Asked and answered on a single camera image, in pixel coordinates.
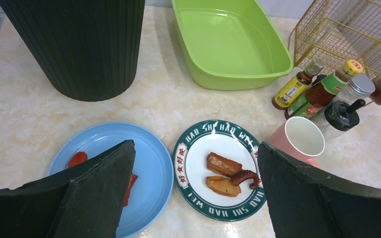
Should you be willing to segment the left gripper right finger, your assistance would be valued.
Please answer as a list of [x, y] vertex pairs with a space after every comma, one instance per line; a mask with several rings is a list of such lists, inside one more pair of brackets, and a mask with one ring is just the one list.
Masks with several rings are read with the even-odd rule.
[[258, 168], [278, 238], [381, 238], [381, 189], [340, 178], [262, 142]]

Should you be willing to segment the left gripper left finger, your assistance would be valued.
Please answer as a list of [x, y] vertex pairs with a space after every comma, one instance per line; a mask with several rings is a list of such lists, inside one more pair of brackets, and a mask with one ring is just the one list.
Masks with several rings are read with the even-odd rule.
[[113, 238], [135, 159], [125, 140], [79, 165], [0, 189], [0, 238]]

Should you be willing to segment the green label sauce bottle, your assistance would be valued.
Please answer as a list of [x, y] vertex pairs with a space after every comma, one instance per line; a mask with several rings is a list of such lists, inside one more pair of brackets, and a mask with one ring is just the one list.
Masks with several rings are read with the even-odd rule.
[[358, 61], [354, 59], [347, 60], [340, 68], [314, 84], [298, 97], [285, 111], [285, 118], [314, 118], [321, 109], [326, 107], [346, 87], [353, 77], [362, 73], [363, 70], [363, 66]]

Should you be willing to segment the silver lid glass jar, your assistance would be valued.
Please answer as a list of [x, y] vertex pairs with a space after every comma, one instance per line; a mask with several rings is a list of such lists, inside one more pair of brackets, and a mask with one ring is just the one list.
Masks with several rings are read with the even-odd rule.
[[332, 102], [345, 102], [350, 105], [358, 99], [366, 99], [375, 89], [374, 83], [365, 74], [359, 74], [349, 81]]

